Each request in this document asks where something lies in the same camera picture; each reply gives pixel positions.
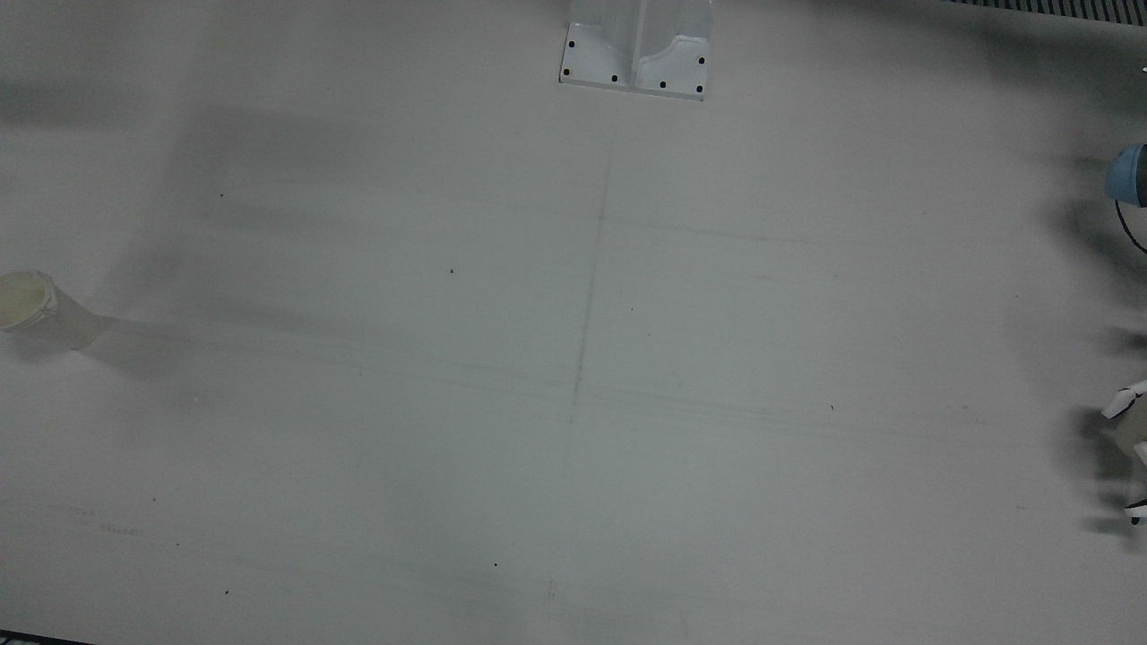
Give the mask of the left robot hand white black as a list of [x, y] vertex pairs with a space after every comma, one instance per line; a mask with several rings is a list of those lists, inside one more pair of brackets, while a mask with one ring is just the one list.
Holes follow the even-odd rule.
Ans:
[[1132, 526], [1144, 527], [1144, 518], [1146, 518], [1146, 498], [1144, 498], [1146, 495], [1144, 494], [1146, 381], [1121, 388], [1100, 413], [1108, 422], [1103, 435], [1131, 463], [1131, 485], [1124, 514]]

